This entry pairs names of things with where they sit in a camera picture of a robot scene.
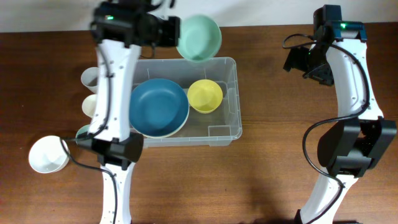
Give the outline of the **green bowl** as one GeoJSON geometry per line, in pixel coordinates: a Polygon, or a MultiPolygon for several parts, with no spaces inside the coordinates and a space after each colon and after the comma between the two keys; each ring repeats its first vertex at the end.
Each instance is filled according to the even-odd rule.
{"type": "Polygon", "coordinates": [[[218,53],[221,44],[221,30],[212,18],[197,14],[182,21],[177,50],[184,59],[207,61],[218,53]]]}

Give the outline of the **blue plate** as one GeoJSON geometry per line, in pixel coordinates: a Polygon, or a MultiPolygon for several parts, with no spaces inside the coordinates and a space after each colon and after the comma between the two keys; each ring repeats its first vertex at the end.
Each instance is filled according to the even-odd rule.
{"type": "Polygon", "coordinates": [[[139,84],[131,93],[129,121],[142,134],[163,136],[185,120],[188,98],[177,83],[156,78],[139,84]]]}

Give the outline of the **yellow bowl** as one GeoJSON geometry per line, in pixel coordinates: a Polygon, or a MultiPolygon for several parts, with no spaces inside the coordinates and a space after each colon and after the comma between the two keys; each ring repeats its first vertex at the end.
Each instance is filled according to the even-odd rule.
{"type": "Polygon", "coordinates": [[[223,101],[223,92],[219,84],[202,79],[194,82],[187,90],[190,106],[202,114],[212,113],[223,101]]]}

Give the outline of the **grey cup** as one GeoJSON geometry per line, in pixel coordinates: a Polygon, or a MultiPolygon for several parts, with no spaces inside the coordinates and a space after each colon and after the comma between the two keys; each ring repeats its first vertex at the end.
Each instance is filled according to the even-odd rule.
{"type": "Polygon", "coordinates": [[[98,67],[90,67],[81,74],[81,83],[94,94],[98,89],[98,72],[98,67]]]}

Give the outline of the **beige plate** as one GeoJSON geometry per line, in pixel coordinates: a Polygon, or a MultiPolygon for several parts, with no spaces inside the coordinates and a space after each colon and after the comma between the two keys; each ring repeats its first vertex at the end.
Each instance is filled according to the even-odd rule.
{"type": "Polygon", "coordinates": [[[166,134],[166,135],[163,135],[163,136],[150,136],[150,135],[142,134],[141,132],[139,132],[137,130],[136,130],[136,132],[139,133],[139,134],[142,134],[144,137],[151,138],[151,139],[168,138],[168,137],[176,134],[177,132],[179,132],[185,126],[185,124],[186,124],[186,122],[188,120],[189,114],[190,114],[190,108],[188,107],[188,113],[187,113],[187,116],[186,116],[184,122],[176,130],[172,131],[169,134],[166,134]]]}

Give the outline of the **white bowl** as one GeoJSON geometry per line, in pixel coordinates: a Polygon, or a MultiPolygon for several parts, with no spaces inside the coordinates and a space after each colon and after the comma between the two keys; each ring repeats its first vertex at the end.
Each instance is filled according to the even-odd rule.
{"type": "Polygon", "coordinates": [[[29,151],[29,164],[33,170],[41,174],[58,172],[69,161],[64,149],[69,151],[66,142],[61,142],[58,136],[42,137],[29,151]]]}

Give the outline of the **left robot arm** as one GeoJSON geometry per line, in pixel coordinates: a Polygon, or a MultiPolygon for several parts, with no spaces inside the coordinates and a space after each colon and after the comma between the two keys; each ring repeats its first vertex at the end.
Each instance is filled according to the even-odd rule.
{"type": "Polygon", "coordinates": [[[103,174],[101,223],[131,223],[132,172],[144,137],[132,133],[129,104],[143,46],[175,47],[180,18],[168,16],[174,1],[103,1],[95,8],[90,31],[96,44],[98,87],[95,112],[80,147],[97,155],[103,174]]]}

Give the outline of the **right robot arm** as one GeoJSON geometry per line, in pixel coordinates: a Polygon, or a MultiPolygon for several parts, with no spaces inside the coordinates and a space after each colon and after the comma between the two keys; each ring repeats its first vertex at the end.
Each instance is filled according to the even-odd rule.
{"type": "Polygon", "coordinates": [[[290,46],[284,70],[297,69],[304,78],[334,86],[338,116],[311,125],[333,123],[317,146],[320,174],[295,223],[332,223],[348,190],[375,168],[397,134],[395,121],[384,118],[369,77],[368,37],[362,22],[344,21],[339,5],[326,4],[313,14],[313,35],[290,46]]]}

